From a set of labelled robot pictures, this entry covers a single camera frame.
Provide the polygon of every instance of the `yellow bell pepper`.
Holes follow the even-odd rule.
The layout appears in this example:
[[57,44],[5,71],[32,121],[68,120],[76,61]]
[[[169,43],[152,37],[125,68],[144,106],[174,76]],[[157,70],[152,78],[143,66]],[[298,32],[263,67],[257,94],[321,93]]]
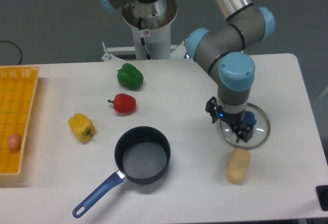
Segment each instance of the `yellow bell pepper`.
[[82,143],[89,142],[89,140],[96,132],[92,121],[80,113],[77,113],[73,117],[69,118],[68,124],[70,125],[76,137]]

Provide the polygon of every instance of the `toy vegetable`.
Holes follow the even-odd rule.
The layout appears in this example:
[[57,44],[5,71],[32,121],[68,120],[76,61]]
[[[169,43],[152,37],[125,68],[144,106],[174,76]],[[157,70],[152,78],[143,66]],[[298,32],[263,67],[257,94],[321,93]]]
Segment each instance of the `toy vegetable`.
[[68,124],[70,125],[76,137],[82,143],[89,142],[91,137],[96,132],[90,119],[80,113],[75,114],[73,117],[69,118]]
[[124,114],[132,113],[137,106],[135,98],[124,93],[116,95],[113,101],[108,102],[113,104],[116,112]]
[[126,63],[118,70],[117,81],[124,87],[137,90],[144,82],[144,76],[135,66]]

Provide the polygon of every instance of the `yellow basket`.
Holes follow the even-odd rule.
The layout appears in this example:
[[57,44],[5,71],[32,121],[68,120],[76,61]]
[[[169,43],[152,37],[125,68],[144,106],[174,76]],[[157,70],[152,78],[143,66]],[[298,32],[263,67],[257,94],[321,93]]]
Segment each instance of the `yellow basket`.
[[[20,172],[38,75],[38,66],[0,67],[0,174]],[[18,152],[7,145],[13,133],[22,136]]]

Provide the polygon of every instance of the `black pan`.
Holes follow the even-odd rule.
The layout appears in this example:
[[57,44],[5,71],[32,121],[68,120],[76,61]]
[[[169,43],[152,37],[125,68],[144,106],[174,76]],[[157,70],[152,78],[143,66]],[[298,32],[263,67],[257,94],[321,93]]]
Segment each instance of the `black pan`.
[[114,157],[118,170],[73,210],[75,218],[83,216],[109,190],[121,184],[125,177],[140,185],[159,180],[168,169],[171,148],[167,138],[157,129],[136,127],[118,140]]

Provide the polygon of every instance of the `brown egg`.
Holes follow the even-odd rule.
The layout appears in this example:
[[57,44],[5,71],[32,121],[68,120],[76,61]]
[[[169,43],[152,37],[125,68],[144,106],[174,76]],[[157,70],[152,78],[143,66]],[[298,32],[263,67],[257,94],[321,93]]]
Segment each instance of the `brown egg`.
[[22,136],[19,133],[13,133],[8,138],[8,148],[12,152],[19,151],[22,145]]

